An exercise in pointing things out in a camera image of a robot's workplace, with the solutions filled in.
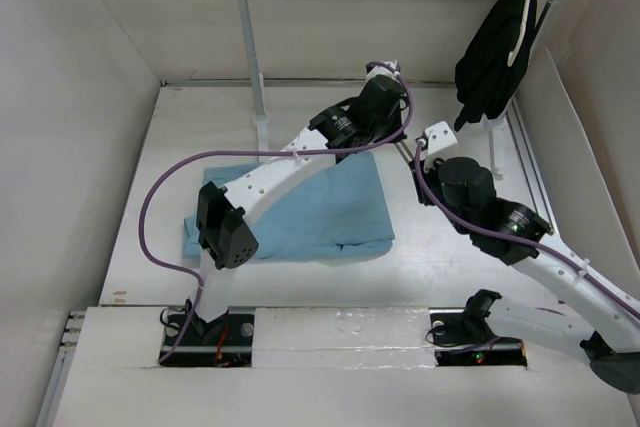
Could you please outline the grey plastic hanger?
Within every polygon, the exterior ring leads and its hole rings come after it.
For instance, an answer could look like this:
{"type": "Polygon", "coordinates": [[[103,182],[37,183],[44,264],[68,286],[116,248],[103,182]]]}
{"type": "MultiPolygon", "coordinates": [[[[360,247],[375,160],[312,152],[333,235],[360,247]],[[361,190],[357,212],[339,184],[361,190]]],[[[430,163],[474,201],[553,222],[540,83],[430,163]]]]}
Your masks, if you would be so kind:
{"type": "Polygon", "coordinates": [[[394,147],[405,163],[411,164],[413,162],[414,154],[410,151],[404,140],[394,143],[394,147]]]}

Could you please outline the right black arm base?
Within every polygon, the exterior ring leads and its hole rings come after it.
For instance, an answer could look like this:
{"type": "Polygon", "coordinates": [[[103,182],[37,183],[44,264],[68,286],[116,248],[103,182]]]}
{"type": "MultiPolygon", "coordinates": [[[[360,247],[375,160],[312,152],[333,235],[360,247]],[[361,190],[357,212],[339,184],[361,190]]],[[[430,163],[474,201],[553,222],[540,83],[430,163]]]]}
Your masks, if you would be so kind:
{"type": "Polygon", "coordinates": [[[435,364],[445,367],[527,367],[521,340],[472,333],[462,322],[460,308],[429,310],[425,341],[434,349],[435,364]]]}

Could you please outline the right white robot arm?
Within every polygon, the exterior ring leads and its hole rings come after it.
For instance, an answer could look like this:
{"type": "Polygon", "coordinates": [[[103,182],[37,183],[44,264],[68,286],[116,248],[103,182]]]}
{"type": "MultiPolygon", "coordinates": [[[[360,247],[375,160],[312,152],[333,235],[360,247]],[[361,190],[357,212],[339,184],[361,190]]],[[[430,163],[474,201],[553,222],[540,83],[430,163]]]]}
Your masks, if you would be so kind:
{"type": "Polygon", "coordinates": [[[474,344],[517,338],[587,365],[610,387],[639,392],[639,301],[575,254],[527,206],[497,196],[489,171],[468,157],[409,163],[420,202],[437,207],[482,253],[534,280],[571,309],[566,315],[480,289],[453,321],[431,329],[464,352],[474,344]]]}

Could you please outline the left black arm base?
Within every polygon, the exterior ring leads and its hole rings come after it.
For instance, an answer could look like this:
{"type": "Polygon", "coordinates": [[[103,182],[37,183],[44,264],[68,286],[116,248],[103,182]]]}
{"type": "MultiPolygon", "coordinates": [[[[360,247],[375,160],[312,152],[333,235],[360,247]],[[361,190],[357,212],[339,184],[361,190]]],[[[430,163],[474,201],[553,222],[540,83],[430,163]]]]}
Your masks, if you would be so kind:
{"type": "Polygon", "coordinates": [[[231,309],[204,335],[190,325],[178,341],[185,320],[185,312],[172,309],[161,312],[164,331],[158,358],[160,366],[224,369],[251,366],[254,309],[231,309]]]}

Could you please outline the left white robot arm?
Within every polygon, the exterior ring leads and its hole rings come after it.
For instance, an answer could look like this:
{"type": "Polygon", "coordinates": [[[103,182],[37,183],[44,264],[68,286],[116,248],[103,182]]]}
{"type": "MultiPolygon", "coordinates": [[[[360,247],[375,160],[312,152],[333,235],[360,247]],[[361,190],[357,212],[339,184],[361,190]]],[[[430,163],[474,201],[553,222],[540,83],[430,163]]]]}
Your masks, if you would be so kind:
{"type": "Polygon", "coordinates": [[[316,114],[283,149],[261,165],[218,186],[203,185],[198,194],[198,243],[211,258],[192,302],[188,331],[201,343],[222,334],[233,272],[258,252],[252,229],[281,197],[315,174],[404,135],[401,107],[407,101],[395,74],[373,72],[359,95],[316,114]]]}

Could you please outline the white plastic hanger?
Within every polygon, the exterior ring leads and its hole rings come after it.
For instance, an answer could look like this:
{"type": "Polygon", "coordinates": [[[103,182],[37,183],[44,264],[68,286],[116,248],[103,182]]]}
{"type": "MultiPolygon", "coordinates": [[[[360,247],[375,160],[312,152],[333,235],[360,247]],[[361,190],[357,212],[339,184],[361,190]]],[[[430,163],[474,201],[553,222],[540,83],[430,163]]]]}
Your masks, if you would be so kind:
{"type": "Polygon", "coordinates": [[[506,65],[508,68],[515,66],[516,61],[520,57],[520,53],[523,51],[527,34],[531,31],[529,28],[529,20],[531,18],[531,7],[533,0],[517,0],[521,1],[522,13],[519,17],[519,23],[517,24],[517,34],[515,37],[513,47],[508,51],[506,65]]]}

